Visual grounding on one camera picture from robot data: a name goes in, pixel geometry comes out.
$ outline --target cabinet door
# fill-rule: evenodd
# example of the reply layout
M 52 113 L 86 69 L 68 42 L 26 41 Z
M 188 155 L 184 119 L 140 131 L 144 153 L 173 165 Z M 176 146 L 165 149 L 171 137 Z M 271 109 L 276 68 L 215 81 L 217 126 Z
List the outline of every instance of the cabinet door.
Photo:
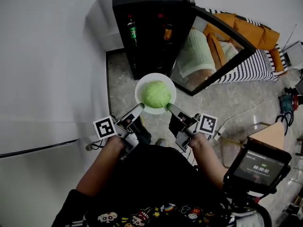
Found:
M 197 6 L 192 11 L 195 21 L 170 73 L 175 85 L 191 96 L 256 52 L 256 48 L 233 29 L 235 15 L 224 13 L 216 17 Z

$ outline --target digital display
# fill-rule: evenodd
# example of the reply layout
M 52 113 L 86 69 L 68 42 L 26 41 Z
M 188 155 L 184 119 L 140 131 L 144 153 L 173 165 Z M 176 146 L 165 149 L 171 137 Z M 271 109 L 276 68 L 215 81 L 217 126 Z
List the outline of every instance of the digital display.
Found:
M 248 150 L 233 175 L 270 186 L 284 165 L 280 161 Z

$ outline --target striped fabric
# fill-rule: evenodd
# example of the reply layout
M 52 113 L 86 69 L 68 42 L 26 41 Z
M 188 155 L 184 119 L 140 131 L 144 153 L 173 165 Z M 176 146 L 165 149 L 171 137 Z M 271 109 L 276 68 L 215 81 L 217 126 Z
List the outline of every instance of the striped fabric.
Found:
M 225 13 L 215 9 L 205 9 L 205 10 L 212 14 Z M 237 16 L 237 17 L 240 19 L 245 19 L 247 22 L 251 24 L 261 26 L 259 22 L 254 21 L 252 19 L 241 17 L 241 16 Z M 256 53 L 254 53 L 252 56 L 250 56 L 248 59 L 242 62 L 239 66 L 237 66 L 235 69 L 225 74 L 223 77 L 221 77 L 214 83 L 217 84 L 217 83 L 253 81 L 253 80 L 273 80 L 275 82 L 278 81 L 280 78 L 279 75 L 288 71 L 288 68 L 279 45 L 276 44 L 275 48 L 277 48 L 280 52 L 284 71 L 275 72 L 274 63 L 268 51 L 265 51 L 268 57 L 268 61 L 265 61 L 266 56 L 263 57 L 263 52 L 261 50 L 256 50 Z M 268 70 L 266 63 L 270 63 L 271 71 Z

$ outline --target green food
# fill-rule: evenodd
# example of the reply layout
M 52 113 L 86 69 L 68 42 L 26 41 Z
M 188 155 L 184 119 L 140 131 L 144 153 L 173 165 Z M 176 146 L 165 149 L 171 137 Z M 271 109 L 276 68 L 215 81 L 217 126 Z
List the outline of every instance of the green food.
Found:
M 153 81 L 146 85 L 142 99 L 152 108 L 163 108 L 171 99 L 170 89 L 162 81 Z

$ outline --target orange cushion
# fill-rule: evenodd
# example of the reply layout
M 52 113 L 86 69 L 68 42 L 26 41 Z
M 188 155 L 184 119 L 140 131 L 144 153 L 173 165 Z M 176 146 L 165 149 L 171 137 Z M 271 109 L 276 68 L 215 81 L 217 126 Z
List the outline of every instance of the orange cushion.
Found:
M 216 70 L 219 70 L 223 65 L 226 64 L 226 58 L 222 46 L 212 34 L 208 35 L 207 43 L 214 60 L 215 68 Z
M 230 27 L 233 28 L 236 15 L 235 14 L 215 14 L 217 18 L 224 21 L 226 24 L 228 24 Z M 228 41 L 230 39 L 230 36 L 224 33 L 221 29 L 218 29 L 216 26 L 214 26 L 211 23 L 208 23 L 205 27 L 203 33 L 207 37 L 209 34 L 213 34 L 216 36 L 218 40 Z
M 264 29 L 264 33 L 258 44 L 258 49 L 270 51 L 275 47 L 280 34 L 265 26 L 262 26 L 262 28 Z
M 234 27 L 242 36 L 244 36 L 253 46 L 257 48 L 261 37 L 263 35 L 264 29 L 250 24 L 242 19 L 236 18 Z
M 279 50 L 275 48 L 275 49 L 269 51 L 269 53 L 273 59 L 273 63 L 274 63 L 275 69 L 276 69 L 275 72 L 284 71 L 284 67 L 281 62 Z

